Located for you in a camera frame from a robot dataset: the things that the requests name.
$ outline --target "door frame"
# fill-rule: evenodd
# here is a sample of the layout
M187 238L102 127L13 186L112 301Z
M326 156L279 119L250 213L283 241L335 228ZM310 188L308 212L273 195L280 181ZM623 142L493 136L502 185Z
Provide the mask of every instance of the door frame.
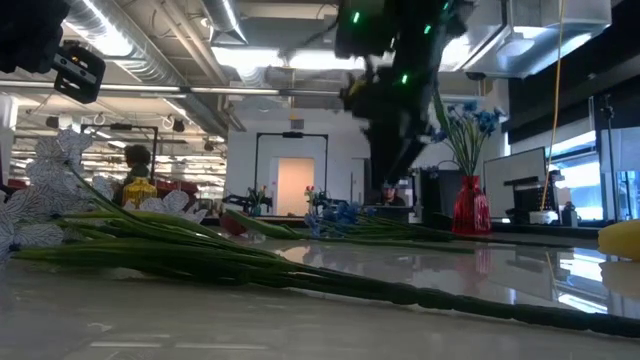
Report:
M329 164L329 135L328 134L304 134L299 132L282 133L256 133L256 155L253 166L253 188L258 188L258 154L260 154L260 138L263 136L282 136L284 139L301 139L304 137L321 137L325 140L324 146L324 191L327 191L327 167Z

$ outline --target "person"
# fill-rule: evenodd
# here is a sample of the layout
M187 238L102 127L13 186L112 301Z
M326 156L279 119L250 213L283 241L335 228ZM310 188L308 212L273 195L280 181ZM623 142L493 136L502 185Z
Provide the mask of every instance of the person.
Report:
M143 145L131 145L124 148L124 159L131 170L113 197L113 201L120 205L124 205L123 195L125 186L131 184L137 177L149 177L151 153Z
M385 206L406 206L404 199L396 194L395 186L385 185L382 189L382 204Z
M367 204L377 206L406 206L404 200L397 195L395 186L389 184L384 184L382 192L376 191Z

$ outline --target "yellow object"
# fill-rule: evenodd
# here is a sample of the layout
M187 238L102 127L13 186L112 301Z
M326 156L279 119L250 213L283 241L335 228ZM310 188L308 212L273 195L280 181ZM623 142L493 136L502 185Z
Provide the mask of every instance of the yellow object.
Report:
M124 204L131 201L136 209L139 209L140 204L146 199L157 196L158 190L155 186L149 184L147 178L134 178L131 184L124 187Z
M598 251L640 261L640 220L607 226L598 234Z
M549 159L547 160L547 177L544 189L542 190L542 202L540 211L544 211L544 204L547 202L547 190L549 189L549 172L551 170L551 159L553 159L553 144L556 142L556 128L558 127L558 115L560 111L560 74L562 73L562 37L564 35L564 13L566 10L566 0L560 0L560 34L558 36L558 62L556 64L556 86L555 102L553 106L553 128L551 128L551 146L549 147Z

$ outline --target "doorway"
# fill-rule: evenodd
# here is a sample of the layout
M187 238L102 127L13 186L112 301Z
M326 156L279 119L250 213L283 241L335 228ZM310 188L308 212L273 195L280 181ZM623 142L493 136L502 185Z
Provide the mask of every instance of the doorway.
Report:
M315 159L279 158L276 214L304 216L309 210L304 191L314 184Z

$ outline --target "red vase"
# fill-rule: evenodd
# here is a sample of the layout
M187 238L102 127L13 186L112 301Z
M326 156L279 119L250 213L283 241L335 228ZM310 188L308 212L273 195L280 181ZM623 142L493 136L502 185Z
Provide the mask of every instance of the red vase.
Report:
M491 233L489 203L477 176L465 176L453 210L453 232L461 235L486 235Z

